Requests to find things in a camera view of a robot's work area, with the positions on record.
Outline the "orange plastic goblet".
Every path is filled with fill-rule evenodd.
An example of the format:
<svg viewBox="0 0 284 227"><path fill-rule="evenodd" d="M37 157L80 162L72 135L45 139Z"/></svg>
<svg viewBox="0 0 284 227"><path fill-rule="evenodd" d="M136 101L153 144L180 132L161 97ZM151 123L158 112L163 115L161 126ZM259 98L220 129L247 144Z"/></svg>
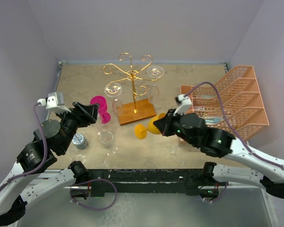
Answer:
<svg viewBox="0 0 284 227"><path fill-rule="evenodd" d="M134 127L134 134L136 138L143 140L147 136L147 132L150 132L152 134L158 135L161 134L161 132L158 130L158 128L153 124L155 121L163 118L166 114L160 113L154 117L152 117L149 121L147 126L145 127L143 124L138 124Z"/></svg>

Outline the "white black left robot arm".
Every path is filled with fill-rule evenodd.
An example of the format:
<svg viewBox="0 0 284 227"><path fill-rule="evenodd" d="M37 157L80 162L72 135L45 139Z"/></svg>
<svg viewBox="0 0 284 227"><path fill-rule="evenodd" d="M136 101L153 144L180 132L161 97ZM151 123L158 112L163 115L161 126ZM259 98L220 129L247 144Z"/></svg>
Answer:
<svg viewBox="0 0 284 227"><path fill-rule="evenodd" d="M74 102L72 105L69 110L57 113L59 121L37 122L34 139L20 152L13 168L0 184L0 227L16 223L25 215L28 206L47 192L72 183L84 185L87 182L88 170L82 162L73 161L56 177L27 188L57 161L57 156L65 155L78 128L96 123L98 103L83 105Z"/></svg>

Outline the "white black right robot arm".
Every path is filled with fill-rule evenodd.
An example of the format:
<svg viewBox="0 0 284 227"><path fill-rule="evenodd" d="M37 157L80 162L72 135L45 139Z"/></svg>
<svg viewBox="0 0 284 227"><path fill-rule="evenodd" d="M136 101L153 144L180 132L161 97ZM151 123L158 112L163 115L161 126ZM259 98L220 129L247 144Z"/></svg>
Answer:
<svg viewBox="0 0 284 227"><path fill-rule="evenodd" d="M205 120L194 113L179 115L170 109L164 117L155 120L153 125L163 136L176 135L208 156L244 165L243 168L238 168L207 162L201 173L204 184L249 184L264 189L274 197L284 199L284 159L252 148L224 130L208 127Z"/></svg>

